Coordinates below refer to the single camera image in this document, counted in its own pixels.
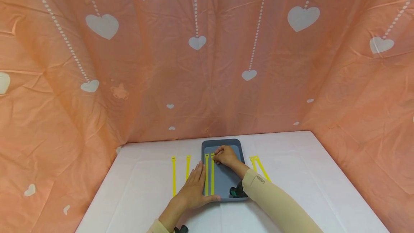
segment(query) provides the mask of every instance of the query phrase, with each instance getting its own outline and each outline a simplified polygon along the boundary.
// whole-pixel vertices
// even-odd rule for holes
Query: dark gray tray
[[[207,140],[201,144],[201,160],[205,163],[205,154],[211,154],[218,149],[221,145],[228,145],[234,150],[237,158],[244,162],[243,151],[242,151],[242,144],[236,138],[231,138],[228,140]],[[226,167],[225,165],[216,165],[211,157],[208,159],[208,192],[211,195],[211,168],[214,165],[214,184],[215,184],[215,195],[221,196],[221,202],[229,202],[229,201],[245,201],[248,198],[234,198],[230,194],[230,188],[236,187],[237,184],[241,181],[239,176],[234,173],[230,168]]]

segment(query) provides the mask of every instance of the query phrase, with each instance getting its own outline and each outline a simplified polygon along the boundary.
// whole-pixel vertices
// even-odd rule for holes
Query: finger
[[[188,176],[188,178],[187,178],[187,181],[185,182],[185,183],[190,183],[190,182],[192,182],[192,181],[194,181],[194,175],[196,174],[196,171],[193,169],[193,170],[191,170],[191,173],[190,173],[190,175]]]
[[[195,169],[194,181],[198,182],[200,180],[201,172],[203,170],[202,162],[200,161]]]
[[[222,146],[218,147],[218,148],[216,149],[216,151],[214,151],[214,154],[215,154],[215,155],[217,155],[220,151],[223,151],[223,150],[224,150],[224,145],[222,145]]]
[[[207,203],[221,201],[220,195],[209,195],[203,197],[203,203],[206,205]]]
[[[198,181],[198,178],[200,177],[199,175],[197,176],[198,168],[200,167],[200,162],[194,168],[194,175],[193,175],[193,178],[191,178],[191,182],[194,182],[194,181],[197,182]]]
[[[206,180],[206,166],[203,165],[203,168],[202,168],[202,171],[201,171],[201,176],[200,176],[200,179],[199,179],[199,184],[201,186],[201,189],[204,186],[205,180]]]

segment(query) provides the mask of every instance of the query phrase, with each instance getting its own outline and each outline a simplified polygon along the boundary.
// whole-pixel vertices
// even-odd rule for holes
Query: arm sleeve
[[[254,170],[242,181],[244,192],[272,219],[284,233],[323,233],[306,211],[282,189]]]
[[[147,233],[171,233],[168,232],[168,230],[164,227],[164,225],[161,224],[161,222],[156,219],[152,226],[149,228]]]

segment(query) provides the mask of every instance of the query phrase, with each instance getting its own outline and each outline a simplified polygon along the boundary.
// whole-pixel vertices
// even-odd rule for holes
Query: yellow strap
[[[271,181],[270,181],[269,176],[267,175],[267,173],[266,173],[266,171],[265,171],[265,169],[264,169],[264,167],[262,166],[262,163],[260,162],[259,157],[258,157],[258,156],[256,156],[255,158],[256,158],[256,161],[258,162],[258,165],[259,165],[260,169],[261,169],[261,170],[262,170],[262,172],[263,172],[263,175],[265,176],[265,178],[267,179],[267,181],[271,182]]]
[[[175,156],[171,157],[172,162],[172,197],[175,196]]]
[[[210,154],[210,157],[211,157],[211,190],[210,190],[210,194],[214,195],[214,161],[213,161],[214,153]]]
[[[208,196],[208,162],[209,162],[209,154],[204,154],[205,158],[205,165],[206,165],[206,181],[204,182],[204,195]]]
[[[188,176],[190,175],[190,159],[191,156],[187,156],[187,170],[185,171],[185,181],[187,181]]]
[[[252,162],[253,170],[256,171],[256,173],[257,173],[258,170],[256,168],[256,163],[254,162],[255,158],[256,158],[256,156],[251,156],[250,161]]]

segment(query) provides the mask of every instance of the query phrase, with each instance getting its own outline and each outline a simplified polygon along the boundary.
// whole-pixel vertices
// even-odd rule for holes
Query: black object
[[[240,182],[237,187],[231,187],[230,195],[234,198],[246,198],[247,194],[243,190],[243,184]]]
[[[188,228],[186,225],[182,225],[181,229],[178,229],[177,227],[174,228],[175,233],[188,233]]]

